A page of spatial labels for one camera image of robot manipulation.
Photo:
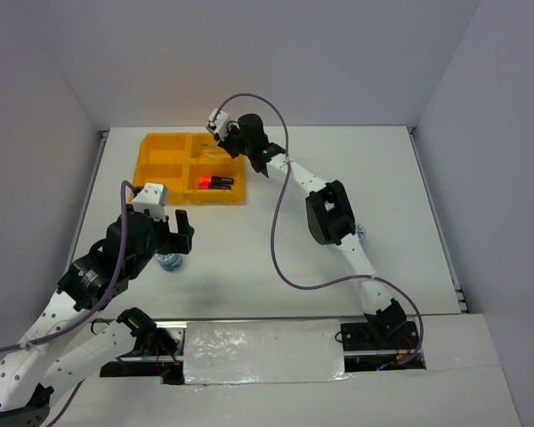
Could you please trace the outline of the blue white tape roll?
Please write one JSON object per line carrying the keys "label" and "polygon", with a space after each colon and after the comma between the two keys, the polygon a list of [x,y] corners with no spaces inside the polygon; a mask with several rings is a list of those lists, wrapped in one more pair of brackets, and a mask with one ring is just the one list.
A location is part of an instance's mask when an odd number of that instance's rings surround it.
{"label": "blue white tape roll", "polygon": [[359,224],[358,222],[355,223],[355,231],[358,236],[358,239],[360,242],[363,242],[365,237],[367,236],[365,228]]}
{"label": "blue white tape roll", "polygon": [[155,254],[154,258],[164,271],[169,272],[177,271],[183,263],[181,254]]}

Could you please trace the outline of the black pink-tip highlighter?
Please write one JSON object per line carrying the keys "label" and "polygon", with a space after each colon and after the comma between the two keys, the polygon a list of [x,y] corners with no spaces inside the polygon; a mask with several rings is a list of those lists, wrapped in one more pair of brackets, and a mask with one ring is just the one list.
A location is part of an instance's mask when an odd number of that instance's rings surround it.
{"label": "black pink-tip highlighter", "polygon": [[213,183],[213,182],[205,183],[204,182],[198,185],[198,189],[200,190],[212,190],[212,189],[232,190],[232,186],[229,184]]}

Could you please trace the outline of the yellow clear pen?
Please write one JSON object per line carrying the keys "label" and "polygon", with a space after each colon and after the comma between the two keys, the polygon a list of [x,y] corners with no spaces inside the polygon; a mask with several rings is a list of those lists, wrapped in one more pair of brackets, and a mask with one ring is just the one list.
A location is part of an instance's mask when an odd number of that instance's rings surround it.
{"label": "yellow clear pen", "polygon": [[202,158],[213,158],[213,159],[218,159],[218,158],[228,158],[229,156],[224,152],[224,151],[201,151],[200,152],[200,156]]}

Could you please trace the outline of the black orange-tip highlighter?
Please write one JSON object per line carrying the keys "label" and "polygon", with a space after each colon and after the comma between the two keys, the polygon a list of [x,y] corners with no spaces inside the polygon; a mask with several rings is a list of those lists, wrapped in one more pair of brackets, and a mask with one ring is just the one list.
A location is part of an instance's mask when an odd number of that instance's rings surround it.
{"label": "black orange-tip highlighter", "polygon": [[200,182],[201,183],[206,183],[206,184],[215,183],[215,184],[233,185],[234,184],[234,179],[231,178],[231,177],[222,177],[222,176],[209,175],[209,176],[203,176],[201,178]]}

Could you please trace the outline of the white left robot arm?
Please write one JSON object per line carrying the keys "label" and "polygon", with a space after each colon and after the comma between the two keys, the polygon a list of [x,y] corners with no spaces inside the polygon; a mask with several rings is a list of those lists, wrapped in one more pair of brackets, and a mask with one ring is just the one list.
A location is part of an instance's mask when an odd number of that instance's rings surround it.
{"label": "white left robot arm", "polygon": [[188,214],[178,210],[175,219],[177,230],[171,231],[167,219],[127,207],[105,238],[70,264],[37,321],[1,353],[0,426],[41,425],[55,400],[112,359],[176,353],[177,340],[138,308],[124,310],[74,350],[63,350],[81,326],[127,290],[154,255],[190,252],[194,229]]}

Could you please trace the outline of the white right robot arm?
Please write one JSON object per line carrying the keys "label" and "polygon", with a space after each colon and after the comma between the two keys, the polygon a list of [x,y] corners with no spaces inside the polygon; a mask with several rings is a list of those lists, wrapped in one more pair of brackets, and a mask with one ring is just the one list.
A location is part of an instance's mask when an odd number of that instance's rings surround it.
{"label": "white right robot arm", "polygon": [[[281,280],[301,291],[320,290],[350,281],[368,322],[370,341],[379,348],[389,348],[400,339],[408,324],[408,316],[394,296],[400,295],[412,308],[416,305],[398,286],[376,275],[360,242],[355,215],[344,185],[338,180],[325,181],[297,164],[288,155],[288,129],[283,128],[285,145],[281,147],[270,141],[262,119],[256,114],[246,114],[234,121],[228,113],[214,109],[206,129],[213,135],[218,147],[233,158],[246,157],[257,173],[264,176],[270,172],[284,174],[270,232],[271,261]],[[294,182],[305,194],[306,221],[312,238],[321,246],[337,249],[351,266],[351,276],[318,285],[299,285],[281,270],[275,237],[279,211],[290,182]]]}

